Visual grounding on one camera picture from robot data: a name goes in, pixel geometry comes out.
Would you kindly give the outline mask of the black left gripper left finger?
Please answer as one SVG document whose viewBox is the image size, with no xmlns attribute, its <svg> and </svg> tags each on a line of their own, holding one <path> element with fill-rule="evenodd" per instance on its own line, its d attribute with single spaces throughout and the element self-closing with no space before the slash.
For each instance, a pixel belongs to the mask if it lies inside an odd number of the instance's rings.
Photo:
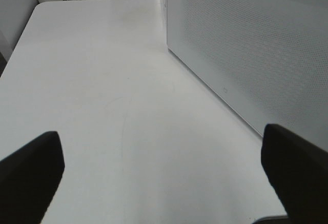
<svg viewBox="0 0 328 224">
<path fill-rule="evenodd" d="M 1 160 L 1 223 L 41 223 L 65 169 L 59 134 L 48 131 Z"/>
</svg>

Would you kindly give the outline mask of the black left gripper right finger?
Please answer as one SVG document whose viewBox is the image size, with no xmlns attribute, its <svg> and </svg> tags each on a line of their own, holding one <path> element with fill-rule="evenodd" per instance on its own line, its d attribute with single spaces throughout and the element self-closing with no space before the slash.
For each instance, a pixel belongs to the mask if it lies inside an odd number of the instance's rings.
<svg viewBox="0 0 328 224">
<path fill-rule="evenodd" d="M 261 164 L 291 223 L 327 223 L 327 152 L 278 124 L 264 129 Z"/>
</svg>

